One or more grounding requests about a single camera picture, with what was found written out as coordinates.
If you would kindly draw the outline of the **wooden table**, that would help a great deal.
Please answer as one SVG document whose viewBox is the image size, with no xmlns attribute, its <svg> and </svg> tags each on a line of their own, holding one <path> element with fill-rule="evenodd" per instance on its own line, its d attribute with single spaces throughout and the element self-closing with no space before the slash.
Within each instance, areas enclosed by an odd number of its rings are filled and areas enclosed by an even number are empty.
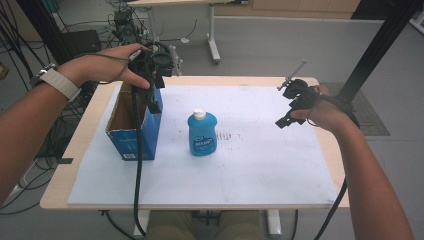
<svg viewBox="0 0 424 240">
<path fill-rule="evenodd" d="M 241 77 L 241 76 L 182 76 L 171 77 L 167 79 L 168 86 L 262 86 L 273 87 L 276 89 L 280 83 L 278 77 Z M 95 210 L 112 210 L 112 209 L 129 209 L 128 207 L 113 206 L 73 206 L 68 204 L 67 200 L 73 189 L 82 158 L 91 144 L 97 128 L 102 120 L 108 123 L 108 118 L 112 113 L 114 103 L 120 84 L 112 83 L 99 87 L 85 112 L 81 123 L 65 151 L 65 158 L 73 158 L 72 164 L 61 164 L 58 166 L 49 183 L 45 193 L 41 199 L 41 206 L 44 209 L 95 209 Z M 324 160 L 327 165 L 330 177 L 337 196 L 337 190 L 341 185 L 343 174 L 340 163 L 340 153 L 335 139 L 327 132 L 313 128 L 318 139 Z M 298 207 L 288 206 L 284 208 L 265 208 L 265 209 L 313 209 L 330 207 Z M 224 209 L 154 209 L 154 210 L 233 210 L 244 208 L 224 208 Z"/>
</svg>

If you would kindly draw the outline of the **person's left leg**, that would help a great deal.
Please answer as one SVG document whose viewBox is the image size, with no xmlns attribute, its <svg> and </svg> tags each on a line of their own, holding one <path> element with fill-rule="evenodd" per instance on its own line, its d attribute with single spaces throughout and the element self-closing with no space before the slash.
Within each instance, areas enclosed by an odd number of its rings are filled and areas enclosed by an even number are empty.
<svg viewBox="0 0 424 240">
<path fill-rule="evenodd" d="M 145 240 L 197 240 L 190 211 L 152 211 Z"/>
</svg>

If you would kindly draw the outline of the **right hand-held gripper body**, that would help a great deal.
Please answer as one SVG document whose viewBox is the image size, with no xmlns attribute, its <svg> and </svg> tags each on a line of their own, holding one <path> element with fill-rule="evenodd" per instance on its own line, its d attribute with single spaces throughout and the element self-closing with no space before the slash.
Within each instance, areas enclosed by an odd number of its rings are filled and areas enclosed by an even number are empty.
<svg viewBox="0 0 424 240">
<path fill-rule="evenodd" d="M 307 61 L 302 59 L 300 65 L 277 87 L 283 97 L 292 100 L 289 104 L 292 110 L 312 108 L 320 96 L 317 88 L 310 86 L 305 80 L 295 77 L 306 64 Z"/>
</svg>

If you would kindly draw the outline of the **blue cardboard box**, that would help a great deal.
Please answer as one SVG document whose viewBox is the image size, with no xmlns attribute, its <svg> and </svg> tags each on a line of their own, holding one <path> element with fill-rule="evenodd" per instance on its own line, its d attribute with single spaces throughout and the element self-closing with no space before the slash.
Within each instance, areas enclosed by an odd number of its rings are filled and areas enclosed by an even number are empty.
<svg viewBox="0 0 424 240">
<path fill-rule="evenodd" d="M 152 114 L 148 106 L 137 95 L 139 108 L 142 159 L 154 160 L 161 123 L 161 114 Z M 133 108 L 132 90 L 123 83 L 118 91 L 111 116 L 106 125 L 106 134 L 124 161 L 138 160 L 138 142 Z"/>
</svg>

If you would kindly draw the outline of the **person's left hand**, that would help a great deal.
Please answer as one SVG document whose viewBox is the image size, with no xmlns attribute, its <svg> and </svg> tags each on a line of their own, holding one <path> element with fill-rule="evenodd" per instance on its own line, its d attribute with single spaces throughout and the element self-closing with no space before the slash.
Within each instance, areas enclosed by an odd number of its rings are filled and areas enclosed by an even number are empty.
<svg viewBox="0 0 424 240">
<path fill-rule="evenodd" d="M 96 54 L 75 58 L 58 67 L 57 71 L 76 86 L 93 81 L 124 81 L 142 89 L 148 89 L 147 80 L 128 69 L 128 59 L 138 50 L 146 49 L 141 44 L 108 48 Z"/>
</svg>

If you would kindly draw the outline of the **white table leg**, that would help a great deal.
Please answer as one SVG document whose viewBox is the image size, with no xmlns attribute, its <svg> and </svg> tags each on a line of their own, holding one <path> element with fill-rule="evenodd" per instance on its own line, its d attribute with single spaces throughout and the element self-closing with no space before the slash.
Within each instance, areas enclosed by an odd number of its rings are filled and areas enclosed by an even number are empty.
<svg viewBox="0 0 424 240">
<path fill-rule="evenodd" d="M 278 210 L 267 210 L 267 232 L 271 237 L 279 238 L 282 236 L 280 213 Z"/>
<path fill-rule="evenodd" d="M 149 223 L 150 218 L 150 210 L 139 210 L 137 219 L 139 221 L 139 225 L 141 226 L 141 229 L 144 232 L 147 232 L 147 227 Z M 133 231 L 134 237 L 143 237 L 143 234 L 139 231 L 139 228 L 137 225 L 134 225 L 134 231 Z"/>
</svg>

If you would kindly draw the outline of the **wooden cabinet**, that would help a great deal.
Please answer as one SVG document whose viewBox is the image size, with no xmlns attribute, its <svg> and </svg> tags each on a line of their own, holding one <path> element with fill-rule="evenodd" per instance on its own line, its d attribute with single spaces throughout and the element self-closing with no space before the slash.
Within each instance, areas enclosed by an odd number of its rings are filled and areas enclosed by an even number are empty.
<svg viewBox="0 0 424 240">
<path fill-rule="evenodd" d="M 246 0 L 217 4 L 218 16 L 350 19 L 361 0 Z"/>
</svg>

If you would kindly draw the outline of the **black box on floor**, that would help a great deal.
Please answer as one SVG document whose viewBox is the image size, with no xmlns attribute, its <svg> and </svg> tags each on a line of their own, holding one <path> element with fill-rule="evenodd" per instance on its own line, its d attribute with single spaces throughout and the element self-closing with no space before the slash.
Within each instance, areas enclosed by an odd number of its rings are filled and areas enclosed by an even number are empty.
<svg viewBox="0 0 424 240">
<path fill-rule="evenodd" d="M 72 57 L 101 50 L 101 41 L 95 30 L 66 32 L 62 34 L 62 37 Z"/>
</svg>

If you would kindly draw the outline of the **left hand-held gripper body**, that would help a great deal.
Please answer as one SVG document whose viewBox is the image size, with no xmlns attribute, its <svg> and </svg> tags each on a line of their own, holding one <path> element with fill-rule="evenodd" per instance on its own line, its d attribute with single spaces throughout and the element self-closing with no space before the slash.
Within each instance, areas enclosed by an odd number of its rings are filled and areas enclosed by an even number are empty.
<svg viewBox="0 0 424 240">
<path fill-rule="evenodd" d="M 131 57 L 128 68 L 147 80 L 151 88 L 160 89 L 165 87 L 164 77 L 182 74 L 182 62 L 175 46 L 156 41 L 148 42 L 146 49 Z"/>
</svg>

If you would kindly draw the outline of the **blue bottle with white cap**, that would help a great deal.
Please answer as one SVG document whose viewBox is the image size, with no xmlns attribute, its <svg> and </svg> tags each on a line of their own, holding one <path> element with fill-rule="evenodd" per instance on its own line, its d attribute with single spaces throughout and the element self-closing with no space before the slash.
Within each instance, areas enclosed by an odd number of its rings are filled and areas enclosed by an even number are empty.
<svg viewBox="0 0 424 240">
<path fill-rule="evenodd" d="M 202 108 L 195 108 L 187 120 L 189 148 L 193 156 L 210 155 L 217 149 L 217 118 Z"/>
</svg>

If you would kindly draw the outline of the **dark grey floor mat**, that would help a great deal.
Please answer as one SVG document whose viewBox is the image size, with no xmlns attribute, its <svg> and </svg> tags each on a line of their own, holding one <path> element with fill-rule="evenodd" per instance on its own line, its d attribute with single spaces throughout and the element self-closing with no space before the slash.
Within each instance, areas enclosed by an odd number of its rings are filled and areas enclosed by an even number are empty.
<svg viewBox="0 0 424 240">
<path fill-rule="evenodd" d="M 356 93 L 351 104 L 353 113 L 360 124 L 360 129 L 366 136 L 390 135 L 380 117 L 361 90 Z"/>
</svg>

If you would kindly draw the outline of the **wristwatch with beige band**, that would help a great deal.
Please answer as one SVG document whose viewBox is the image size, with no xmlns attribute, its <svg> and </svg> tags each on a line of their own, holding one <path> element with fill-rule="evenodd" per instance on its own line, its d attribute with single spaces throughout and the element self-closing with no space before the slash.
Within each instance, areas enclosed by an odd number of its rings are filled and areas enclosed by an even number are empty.
<svg viewBox="0 0 424 240">
<path fill-rule="evenodd" d="M 74 101 L 81 92 L 80 88 L 73 84 L 64 75 L 56 71 L 56 65 L 53 63 L 45 66 L 30 80 L 30 85 L 33 88 L 41 83 L 47 83 L 58 90 L 68 99 L 69 102 Z"/>
</svg>

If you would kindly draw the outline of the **black metal frame post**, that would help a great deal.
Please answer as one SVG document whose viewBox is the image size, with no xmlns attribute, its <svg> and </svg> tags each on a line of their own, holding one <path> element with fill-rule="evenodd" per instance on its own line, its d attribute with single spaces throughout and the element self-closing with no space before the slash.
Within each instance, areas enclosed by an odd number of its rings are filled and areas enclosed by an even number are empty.
<svg viewBox="0 0 424 240">
<path fill-rule="evenodd" d="M 355 95 L 403 31 L 422 2 L 423 0 L 400 0 L 383 22 L 337 95 L 337 99 L 343 108 L 350 109 L 350 104 L 355 98 Z"/>
</svg>

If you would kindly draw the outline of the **background desk with white legs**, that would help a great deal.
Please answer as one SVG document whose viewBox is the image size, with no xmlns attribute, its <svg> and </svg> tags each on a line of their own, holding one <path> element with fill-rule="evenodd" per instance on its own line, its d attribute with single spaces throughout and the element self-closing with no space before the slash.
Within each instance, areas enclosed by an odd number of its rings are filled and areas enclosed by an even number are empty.
<svg viewBox="0 0 424 240">
<path fill-rule="evenodd" d="M 206 34 L 206 39 L 208 46 L 211 52 L 212 60 L 215 64 L 218 64 L 221 61 L 219 50 L 215 41 L 215 5 L 216 4 L 227 4 L 232 0 L 130 0 L 128 6 L 131 8 L 142 8 L 147 12 L 148 20 L 151 29 L 152 40 L 156 41 L 159 39 L 159 36 L 155 29 L 155 18 L 153 8 L 156 6 L 172 6 L 172 5 L 207 5 L 208 6 L 208 33 Z"/>
</svg>

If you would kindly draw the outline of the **black metal stand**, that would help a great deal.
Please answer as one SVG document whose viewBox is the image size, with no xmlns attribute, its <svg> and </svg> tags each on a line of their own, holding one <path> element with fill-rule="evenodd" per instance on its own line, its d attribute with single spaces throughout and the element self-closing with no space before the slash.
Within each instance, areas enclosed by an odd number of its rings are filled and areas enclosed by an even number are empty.
<svg viewBox="0 0 424 240">
<path fill-rule="evenodd" d="M 50 50 L 53 58 L 61 65 L 73 59 L 62 33 L 42 0 L 16 0 L 36 32 Z"/>
</svg>

